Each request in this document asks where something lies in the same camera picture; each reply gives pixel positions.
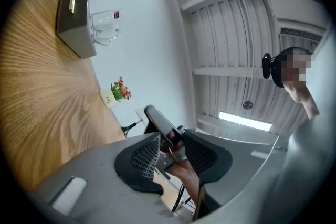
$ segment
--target gold handle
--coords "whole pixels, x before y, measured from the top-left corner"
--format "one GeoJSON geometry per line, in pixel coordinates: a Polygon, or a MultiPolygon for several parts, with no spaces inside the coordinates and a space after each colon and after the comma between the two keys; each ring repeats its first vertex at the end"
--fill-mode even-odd
{"type": "Polygon", "coordinates": [[[69,10],[70,10],[72,13],[75,13],[75,0],[70,0],[70,3],[69,3],[69,10]]]}

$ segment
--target white pipe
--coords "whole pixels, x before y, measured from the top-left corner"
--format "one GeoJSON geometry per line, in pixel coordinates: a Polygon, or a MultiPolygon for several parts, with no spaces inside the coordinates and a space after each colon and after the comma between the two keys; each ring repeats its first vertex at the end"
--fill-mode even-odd
{"type": "Polygon", "coordinates": [[[250,99],[250,95],[251,95],[251,89],[252,89],[252,83],[253,83],[253,75],[254,75],[254,37],[253,37],[253,30],[252,30],[252,24],[251,24],[251,19],[250,19],[250,15],[248,13],[248,9],[247,9],[247,5],[245,0],[243,0],[243,5],[245,7],[246,10],[246,14],[247,14],[247,20],[248,20],[248,25],[251,31],[251,41],[252,41],[252,75],[251,75],[251,83],[250,83],[250,87],[248,90],[248,94],[247,94],[247,101],[249,101],[250,99]]]}

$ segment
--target white wall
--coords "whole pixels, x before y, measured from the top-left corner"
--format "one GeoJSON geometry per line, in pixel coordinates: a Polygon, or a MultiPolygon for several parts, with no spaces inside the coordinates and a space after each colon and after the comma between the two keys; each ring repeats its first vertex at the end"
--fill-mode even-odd
{"type": "MultiPolygon", "coordinates": [[[[102,88],[124,77],[133,97],[113,112],[121,125],[137,121],[135,110],[152,104],[173,124],[195,127],[192,79],[186,61],[181,14],[176,0],[90,0],[92,13],[121,8],[122,34],[111,47],[97,45],[92,58],[102,88]]],[[[130,136],[142,134],[142,124],[130,136]]]]}

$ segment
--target forearm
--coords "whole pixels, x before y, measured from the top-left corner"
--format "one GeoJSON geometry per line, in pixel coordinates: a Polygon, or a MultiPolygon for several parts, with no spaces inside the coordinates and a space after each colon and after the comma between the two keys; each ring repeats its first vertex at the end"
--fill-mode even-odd
{"type": "Polygon", "coordinates": [[[188,170],[186,173],[181,175],[179,179],[181,180],[191,199],[195,204],[197,204],[200,181],[195,171],[193,169],[188,170]]]}
{"type": "Polygon", "coordinates": [[[310,120],[320,114],[319,109],[317,108],[312,96],[310,96],[310,98],[306,100],[305,102],[303,102],[302,104],[310,120]]]}

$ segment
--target potted plant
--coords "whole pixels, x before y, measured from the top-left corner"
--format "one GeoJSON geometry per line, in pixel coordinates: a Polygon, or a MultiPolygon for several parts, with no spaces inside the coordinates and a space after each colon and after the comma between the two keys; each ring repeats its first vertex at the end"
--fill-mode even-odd
{"type": "Polygon", "coordinates": [[[100,90],[99,94],[107,108],[112,107],[116,102],[121,102],[123,99],[129,100],[132,97],[122,77],[119,77],[114,85],[111,84],[111,89],[100,90]]]}

